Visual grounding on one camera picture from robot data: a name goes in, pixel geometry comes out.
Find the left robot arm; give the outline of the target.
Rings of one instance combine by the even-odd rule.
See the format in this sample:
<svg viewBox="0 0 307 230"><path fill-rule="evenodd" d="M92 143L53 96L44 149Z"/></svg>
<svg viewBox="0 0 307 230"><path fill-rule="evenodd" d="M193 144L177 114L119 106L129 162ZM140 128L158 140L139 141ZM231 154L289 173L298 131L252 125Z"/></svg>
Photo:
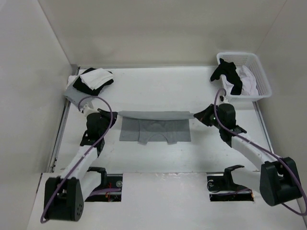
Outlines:
<svg viewBox="0 0 307 230"><path fill-rule="evenodd" d="M65 170L45 183L41 223L49 220L78 221L84 202L95 190L107 187L105 168L93 167L105 145L104 136L115 124L117 112L97 109L86 115L86 131L79 149Z"/></svg>

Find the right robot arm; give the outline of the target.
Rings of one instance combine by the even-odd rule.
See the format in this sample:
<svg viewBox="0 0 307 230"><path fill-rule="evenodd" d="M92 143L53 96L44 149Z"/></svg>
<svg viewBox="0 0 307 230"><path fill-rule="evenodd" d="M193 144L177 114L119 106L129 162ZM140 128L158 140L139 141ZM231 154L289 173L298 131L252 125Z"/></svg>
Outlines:
<svg viewBox="0 0 307 230"><path fill-rule="evenodd" d="M231 104L211 104L193 116L208 127L216 127L221 139L258 169L258 172L244 171L242 165L226 168L228 175L222 178L225 188L232 190L242 185L254 189L269 206L305 197L295 161L256 147L247 131L237 125L236 112Z"/></svg>

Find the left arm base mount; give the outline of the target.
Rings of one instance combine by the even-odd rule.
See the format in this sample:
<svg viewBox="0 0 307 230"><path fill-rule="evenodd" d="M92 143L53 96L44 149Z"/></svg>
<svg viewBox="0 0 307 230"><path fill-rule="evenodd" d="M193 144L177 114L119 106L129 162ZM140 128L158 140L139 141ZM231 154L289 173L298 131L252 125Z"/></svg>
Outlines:
<svg viewBox="0 0 307 230"><path fill-rule="evenodd" d="M123 174L108 174L85 202L121 202Z"/></svg>

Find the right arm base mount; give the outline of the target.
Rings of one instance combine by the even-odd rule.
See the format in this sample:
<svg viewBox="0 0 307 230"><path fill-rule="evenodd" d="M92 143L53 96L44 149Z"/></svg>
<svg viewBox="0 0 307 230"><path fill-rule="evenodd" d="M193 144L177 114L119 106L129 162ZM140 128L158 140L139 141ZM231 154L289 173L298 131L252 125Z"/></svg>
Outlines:
<svg viewBox="0 0 307 230"><path fill-rule="evenodd" d="M235 184L224 174L208 174L207 189L211 202L253 202L252 190Z"/></svg>

